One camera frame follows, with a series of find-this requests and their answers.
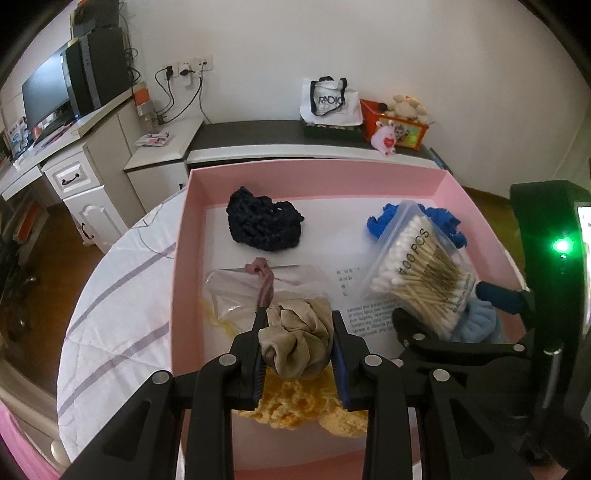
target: drawer handle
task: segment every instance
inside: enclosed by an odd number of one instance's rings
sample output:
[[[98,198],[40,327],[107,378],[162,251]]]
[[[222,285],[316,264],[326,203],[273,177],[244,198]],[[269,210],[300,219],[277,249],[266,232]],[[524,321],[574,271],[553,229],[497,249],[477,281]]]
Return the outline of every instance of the drawer handle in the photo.
[[[84,236],[85,236],[85,237],[86,237],[88,240],[92,240],[92,239],[93,239],[95,236],[94,236],[94,235],[88,236],[88,233],[86,233],[86,232],[84,231],[84,225],[85,225],[84,223],[82,223],[82,224],[80,225],[80,229],[82,230],[82,233],[84,234]]]
[[[73,182],[74,180],[76,180],[76,179],[77,179],[79,176],[80,176],[80,174],[79,174],[79,173],[77,173],[76,175],[74,175],[74,178],[73,178],[73,179],[71,179],[71,180],[62,180],[62,181],[61,181],[61,186],[63,186],[63,187],[64,187],[64,186],[68,185],[69,183],[72,183],[72,182]]]

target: white cabinet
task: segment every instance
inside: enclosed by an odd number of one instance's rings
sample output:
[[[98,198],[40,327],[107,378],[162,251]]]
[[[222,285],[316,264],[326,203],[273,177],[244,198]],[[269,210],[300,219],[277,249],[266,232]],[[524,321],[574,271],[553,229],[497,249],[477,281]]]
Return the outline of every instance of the white cabinet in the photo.
[[[177,193],[189,181],[184,161],[127,172],[146,212]]]
[[[104,253],[128,230],[104,186],[66,198],[64,203],[82,234]]]
[[[41,175],[42,174],[39,167],[33,167],[27,173],[22,175],[18,180],[16,180],[12,185],[10,185],[6,190],[4,190],[4,192],[2,192],[2,198],[4,198],[4,200],[9,200],[13,195],[16,195],[24,187],[40,178]]]
[[[128,142],[139,134],[139,128],[131,100],[83,138],[52,155],[43,166],[47,180],[70,209],[84,242],[96,244],[105,253],[145,215],[123,171],[131,158]]]
[[[101,180],[90,165],[85,150],[46,170],[47,180],[61,199],[94,189]]]

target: white tote bag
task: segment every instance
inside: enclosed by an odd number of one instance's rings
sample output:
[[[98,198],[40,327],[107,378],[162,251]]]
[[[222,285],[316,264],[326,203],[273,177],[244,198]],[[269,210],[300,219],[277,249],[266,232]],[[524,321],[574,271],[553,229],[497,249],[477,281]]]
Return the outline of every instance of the white tote bag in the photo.
[[[304,79],[300,115],[312,124],[346,127],[363,123],[359,92],[349,87],[345,78]]]

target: computer monitor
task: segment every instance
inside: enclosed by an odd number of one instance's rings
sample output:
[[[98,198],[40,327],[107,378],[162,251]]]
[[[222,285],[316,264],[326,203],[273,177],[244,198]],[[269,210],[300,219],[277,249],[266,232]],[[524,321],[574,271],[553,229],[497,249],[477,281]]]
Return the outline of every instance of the computer monitor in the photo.
[[[61,52],[66,47],[67,44],[61,46],[22,85],[22,100],[30,131],[70,101],[61,68]]]

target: plastic bag of cotton swabs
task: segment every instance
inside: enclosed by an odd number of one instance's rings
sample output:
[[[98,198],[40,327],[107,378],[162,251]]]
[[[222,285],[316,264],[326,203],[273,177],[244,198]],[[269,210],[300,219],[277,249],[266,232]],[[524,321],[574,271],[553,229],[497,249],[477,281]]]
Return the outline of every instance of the plastic bag of cotton swabs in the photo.
[[[362,298],[395,296],[415,317],[449,340],[466,307],[475,276],[453,243],[409,200],[378,240]]]

